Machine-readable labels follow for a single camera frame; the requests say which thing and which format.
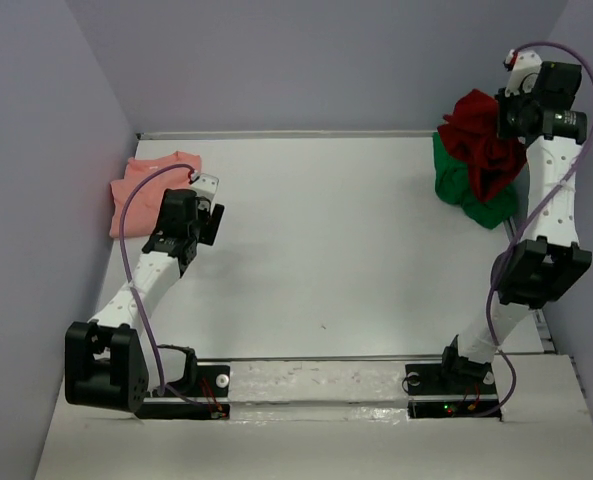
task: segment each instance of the pink cloth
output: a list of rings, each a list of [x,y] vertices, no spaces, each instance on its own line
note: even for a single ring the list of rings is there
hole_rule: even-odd
[[[111,182],[112,195],[114,196],[114,217],[109,236],[118,238],[118,226],[120,215],[127,201],[127,197],[136,186],[147,176],[156,170],[175,163],[187,163],[200,172],[202,160],[198,155],[191,155],[184,152],[176,152],[156,160],[136,160],[130,158],[125,168],[125,178]],[[160,203],[163,194],[168,188],[179,189],[189,188],[189,170],[177,168],[165,172],[162,175],[150,180],[136,194],[125,218],[125,236],[143,237],[151,235],[156,226]]]

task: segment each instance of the red cloth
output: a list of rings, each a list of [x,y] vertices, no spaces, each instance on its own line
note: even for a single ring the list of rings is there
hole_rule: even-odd
[[[447,123],[438,127],[447,153],[468,165],[469,185],[483,203],[509,185],[527,161],[518,139],[496,136],[497,116],[496,100],[472,90],[456,102],[452,115],[443,117]]]

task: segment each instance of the purple cable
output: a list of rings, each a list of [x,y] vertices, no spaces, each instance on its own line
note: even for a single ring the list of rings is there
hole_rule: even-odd
[[[180,394],[171,386],[165,383],[165,373],[163,372],[163,360],[160,357],[160,352],[158,351],[158,346],[156,344],[156,339],[154,338],[154,332],[152,331],[152,327],[149,323],[149,317],[147,316],[147,312],[145,311],[145,305],[143,305],[143,300],[140,298],[140,294],[136,287],[134,286],[134,277],[132,275],[132,269],[129,266],[129,259],[127,258],[127,248],[125,246],[125,219],[127,218],[127,210],[132,203],[132,200],[136,196],[136,194],[143,188],[150,180],[162,175],[165,172],[169,172],[170,170],[174,170],[175,168],[187,168],[190,171],[190,175],[193,175],[196,172],[196,169],[191,165],[186,163],[176,163],[174,165],[169,165],[167,167],[163,167],[160,170],[152,173],[143,181],[141,181],[136,188],[129,194],[127,200],[125,201],[125,206],[123,207],[123,211],[120,214],[120,223],[118,225],[118,242],[120,244],[120,254],[123,257],[123,266],[125,267],[125,277],[127,277],[127,285],[129,286],[129,290],[132,292],[132,297],[134,297],[134,302],[136,303],[136,308],[138,309],[138,314],[143,322],[143,327],[145,328],[145,332],[147,332],[147,338],[149,339],[149,343],[152,346],[152,351],[154,352],[154,360],[156,361],[156,368],[158,370],[158,378],[160,380],[160,385],[158,386],[158,395],[162,396],[165,393],[165,390],[169,390],[178,398],[184,400],[187,403],[191,403],[194,405],[203,405],[200,402],[195,402],[190,400],[189,398],[185,397],[184,395]]]
[[[556,43],[556,42],[541,41],[541,42],[530,42],[530,43],[526,43],[525,45],[521,45],[520,47],[516,48],[515,53],[518,54],[518,52],[525,50],[526,48],[532,48],[532,47],[552,47],[552,48],[556,48],[558,50],[563,50],[564,52],[569,53],[572,57],[574,57],[583,66],[583,68],[587,72],[587,75],[589,75],[589,78],[590,78],[590,80],[592,82],[592,86],[593,86],[593,69],[591,68],[591,66],[589,65],[587,60],[582,55],[580,55],[578,52],[573,50],[572,48],[569,48],[565,45],[562,45],[562,44]],[[514,394],[514,391],[516,390],[516,382],[517,382],[516,369],[514,368],[514,365],[512,364],[512,362],[509,359],[509,357],[507,356],[507,354],[505,352],[503,352],[502,349],[500,348],[500,342],[498,341],[498,337],[496,336],[496,330],[494,330],[494,324],[492,323],[492,316],[491,316],[492,300],[494,298],[494,292],[496,291],[496,289],[498,288],[498,284],[500,283],[501,274],[505,270],[505,267],[507,266],[507,263],[509,262],[509,259],[511,258],[512,249],[518,244],[518,242],[520,242],[521,238],[523,237],[523,234],[525,233],[525,230],[527,230],[527,227],[536,219],[536,217],[540,214],[541,210],[543,210],[543,208],[545,208],[545,205],[547,205],[547,203],[549,203],[552,200],[552,198],[554,198],[554,196],[558,192],[560,192],[560,190],[563,188],[562,184],[564,182],[568,181],[572,177],[572,175],[574,175],[574,173],[576,173],[576,170],[578,170],[580,162],[583,161],[585,159],[585,157],[587,156],[587,153],[589,152],[592,143],[593,143],[593,124],[592,124],[592,129],[589,132],[589,135],[587,136],[587,141],[585,142],[585,145],[583,146],[582,150],[576,157],[576,160],[569,167],[569,170],[563,177],[562,181],[558,185],[556,185],[551,190],[551,192],[549,192],[545,196],[545,198],[543,198],[543,200],[534,208],[532,213],[529,214],[527,219],[522,223],[520,228],[516,231],[516,233],[514,234],[514,236],[511,239],[511,241],[509,242],[509,245],[507,246],[507,250],[505,250],[505,252],[503,252],[503,254],[501,256],[501,261],[499,262],[500,263],[499,268],[496,270],[495,274],[493,274],[493,276],[492,276],[491,285],[489,288],[489,293],[487,294],[487,303],[485,305],[485,315],[486,315],[486,319],[487,319],[487,326],[489,327],[489,333],[492,337],[494,345],[496,346],[496,348],[498,348],[498,353],[501,355],[501,357],[503,357],[503,360],[505,360],[505,363],[509,367],[509,370],[512,375],[512,381],[509,386],[507,395],[505,395],[505,398],[503,398],[503,400],[498,405],[490,408],[489,410],[486,410],[482,413],[475,415],[477,417],[486,417],[487,415],[491,415],[492,413],[501,409],[509,401],[509,399]]]

